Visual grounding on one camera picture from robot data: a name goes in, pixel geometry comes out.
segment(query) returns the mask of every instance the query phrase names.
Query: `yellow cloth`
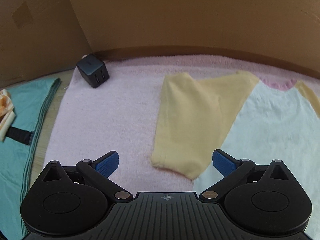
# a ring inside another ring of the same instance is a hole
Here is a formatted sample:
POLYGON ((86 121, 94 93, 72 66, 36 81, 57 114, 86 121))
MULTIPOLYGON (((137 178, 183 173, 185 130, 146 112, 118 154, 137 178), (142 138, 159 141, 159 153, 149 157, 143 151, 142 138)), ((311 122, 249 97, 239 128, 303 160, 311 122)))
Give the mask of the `yellow cloth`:
POLYGON ((166 76, 152 165, 197 178, 258 82, 258 77, 245 71, 204 80, 187 73, 166 76))

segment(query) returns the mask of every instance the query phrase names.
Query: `cardboard box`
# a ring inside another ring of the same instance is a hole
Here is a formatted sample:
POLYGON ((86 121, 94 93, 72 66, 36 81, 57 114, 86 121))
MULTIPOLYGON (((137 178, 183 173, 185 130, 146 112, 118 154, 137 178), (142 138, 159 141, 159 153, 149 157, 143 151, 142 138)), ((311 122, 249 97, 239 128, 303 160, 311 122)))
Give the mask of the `cardboard box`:
POLYGON ((219 54, 320 78, 320 0, 0 0, 0 86, 102 58, 219 54))

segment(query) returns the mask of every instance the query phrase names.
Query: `pink towel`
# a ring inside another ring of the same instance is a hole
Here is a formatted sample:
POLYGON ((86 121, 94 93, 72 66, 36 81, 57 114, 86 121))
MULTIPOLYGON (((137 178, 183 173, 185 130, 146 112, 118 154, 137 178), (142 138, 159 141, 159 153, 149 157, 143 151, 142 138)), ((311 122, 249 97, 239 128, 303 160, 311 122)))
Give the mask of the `pink towel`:
POLYGON ((166 74, 218 77, 236 70, 251 71, 266 84, 286 90, 302 79, 320 95, 320 81, 271 66, 221 56, 148 57, 107 62, 110 79, 93 89, 75 69, 61 102, 44 165, 59 160, 75 165, 116 150, 119 168, 109 177, 135 195, 137 191, 191 191, 180 174, 153 168, 153 150, 160 90, 166 74))

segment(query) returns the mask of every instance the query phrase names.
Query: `teal towel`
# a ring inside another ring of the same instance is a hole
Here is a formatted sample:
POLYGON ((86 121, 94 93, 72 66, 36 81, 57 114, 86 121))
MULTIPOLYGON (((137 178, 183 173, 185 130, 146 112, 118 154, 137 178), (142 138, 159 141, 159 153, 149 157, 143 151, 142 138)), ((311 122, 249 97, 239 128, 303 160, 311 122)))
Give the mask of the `teal towel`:
POLYGON ((8 89, 16 114, 12 126, 33 132, 30 145, 8 137, 0 142, 0 230, 8 240, 20 240, 27 234, 20 204, 28 191, 44 116, 60 83, 60 79, 45 78, 8 89))

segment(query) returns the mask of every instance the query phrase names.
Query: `black strap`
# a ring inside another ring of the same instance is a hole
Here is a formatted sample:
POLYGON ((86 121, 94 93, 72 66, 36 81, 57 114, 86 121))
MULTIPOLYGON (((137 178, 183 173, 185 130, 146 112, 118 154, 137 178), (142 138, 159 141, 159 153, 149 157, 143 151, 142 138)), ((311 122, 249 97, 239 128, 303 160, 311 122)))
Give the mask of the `black strap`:
POLYGON ((15 128, 15 127, 9 127, 7 133, 5 136, 23 143, 25 145, 30 145, 31 144, 31 139, 32 139, 32 134, 33 132, 29 132, 26 130, 21 130, 19 128, 15 128))

